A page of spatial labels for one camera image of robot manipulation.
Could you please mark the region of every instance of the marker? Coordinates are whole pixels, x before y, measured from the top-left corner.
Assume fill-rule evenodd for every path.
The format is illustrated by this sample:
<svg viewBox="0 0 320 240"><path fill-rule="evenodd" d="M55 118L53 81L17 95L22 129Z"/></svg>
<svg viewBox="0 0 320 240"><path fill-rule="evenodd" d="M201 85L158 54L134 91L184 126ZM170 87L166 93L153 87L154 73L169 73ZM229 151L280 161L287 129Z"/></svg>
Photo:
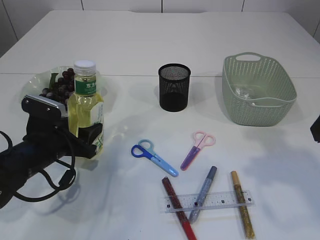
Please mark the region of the marker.
<svg viewBox="0 0 320 240"><path fill-rule="evenodd" d="M209 192L209 189L211 187L211 184L214 180L216 172L217 172L217 168L215 166L212 166L209 173L208 173L208 176L206 176L206 179L204 180L204 183L202 185L200 193L195 201L195 204L196 204L195 207L197 207L197 206L202 207L202 205L204 204L206 197L207 197L207 194ZM189 216L190 224L193 224L194 222L197 221L200 211L201 210L199 210L199 209L195 209L195 210L191 211L190 216Z"/></svg>
<svg viewBox="0 0 320 240"><path fill-rule="evenodd" d="M168 177L163 178L162 179L162 184L164 186L164 189L165 189L166 193L168 194L168 196L169 196L169 198L171 200L171 203L172 203L173 207L175 209L182 209L180 201L179 201L179 199L178 199L178 197L177 197L177 195L175 193L174 188L171 185L171 182L170 182L169 178ZM178 219L180 221L180 224L181 224L181 226L182 226L182 228L183 228L183 230L185 232L185 235L188 238L188 240L197 240L196 235L195 235L194 231L191 228L191 225L190 225L190 223L188 221L188 218L187 218L185 212L184 211L177 211L175 213L176 213L176 215L177 215L177 217L178 217Z"/></svg>
<svg viewBox="0 0 320 240"><path fill-rule="evenodd" d="M242 192L242 188L240 185L240 181L238 178L238 174L236 171L231 172L232 182L233 182L233 188L235 191L235 196L238 204L244 204L246 203L244 193ZM249 212L246 206L239 206L240 216L242 219L242 225L244 228L244 233L247 239L254 239L255 238L255 232L252 227Z"/></svg>

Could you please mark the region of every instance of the blue scissors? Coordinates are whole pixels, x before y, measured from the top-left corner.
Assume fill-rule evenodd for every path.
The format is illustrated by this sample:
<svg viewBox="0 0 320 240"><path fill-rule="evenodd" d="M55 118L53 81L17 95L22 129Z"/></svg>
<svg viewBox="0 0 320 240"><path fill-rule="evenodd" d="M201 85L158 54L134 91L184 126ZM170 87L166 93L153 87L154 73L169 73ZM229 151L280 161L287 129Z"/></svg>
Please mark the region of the blue scissors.
<svg viewBox="0 0 320 240"><path fill-rule="evenodd" d="M142 146L142 143L148 143L150 144L149 148L146 148ZM139 149L142 153L141 154L135 154L135 149ZM178 177L179 172L175 170L170 164L168 164L165 160L163 160L161 157L159 157L154 152L154 144L152 141L148 139L142 139L138 142L138 145L134 145L131 148L131 154L132 156L136 158L142 158L145 157L149 160L151 160L154 164L156 164L158 167L162 168L164 171L166 171L168 174L170 174L172 177Z"/></svg>

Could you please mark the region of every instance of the bottle label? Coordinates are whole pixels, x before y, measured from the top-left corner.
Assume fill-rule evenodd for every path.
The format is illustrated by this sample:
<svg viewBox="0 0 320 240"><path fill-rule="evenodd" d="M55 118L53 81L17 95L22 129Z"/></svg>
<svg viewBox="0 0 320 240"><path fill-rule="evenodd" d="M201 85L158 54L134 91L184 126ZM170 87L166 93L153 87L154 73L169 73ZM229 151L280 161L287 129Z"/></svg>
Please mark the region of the bottle label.
<svg viewBox="0 0 320 240"><path fill-rule="evenodd" d="M98 102L90 112L90 123L91 125L94 124L104 124L104 103ZM104 145L104 130L102 129L102 132L96 137L96 139L93 141L94 145L96 145L96 153L98 154Z"/></svg>
<svg viewBox="0 0 320 240"><path fill-rule="evenodd" d="M97 91L96 80L85 82L85 81L75 81L75 93L80 95L92 95Z"/></svg>

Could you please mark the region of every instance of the scissor blade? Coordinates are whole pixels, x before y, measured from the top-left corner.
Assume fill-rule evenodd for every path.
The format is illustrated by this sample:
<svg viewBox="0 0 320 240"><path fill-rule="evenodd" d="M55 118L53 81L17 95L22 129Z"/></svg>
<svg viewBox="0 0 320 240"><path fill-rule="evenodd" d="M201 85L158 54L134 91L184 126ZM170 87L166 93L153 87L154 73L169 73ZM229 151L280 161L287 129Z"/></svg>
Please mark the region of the scissor blade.
<svg viewBox="0 0 320 240"><path fill-rule="evenodd" d="M181 170L185 171L190 166L190 164L193 162L193 160L196 158L197 154L200 152L200 148L193 146L184 159L183 163L181 164L180 168Z"/></svg>

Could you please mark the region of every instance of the pink scissor handle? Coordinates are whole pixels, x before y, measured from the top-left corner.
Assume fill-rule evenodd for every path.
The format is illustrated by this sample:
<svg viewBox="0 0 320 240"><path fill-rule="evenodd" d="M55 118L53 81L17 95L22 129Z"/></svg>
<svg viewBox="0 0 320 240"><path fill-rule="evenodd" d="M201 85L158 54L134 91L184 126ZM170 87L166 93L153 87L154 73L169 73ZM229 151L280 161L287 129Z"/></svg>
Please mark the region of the pink scissor handle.
<svg viewBox="0 0 320 240"><path fill-rule="evenodd" d="M194 145L199 149L212 146L216 143L216 138L204 131L196 131L193 133Z"/></svg>

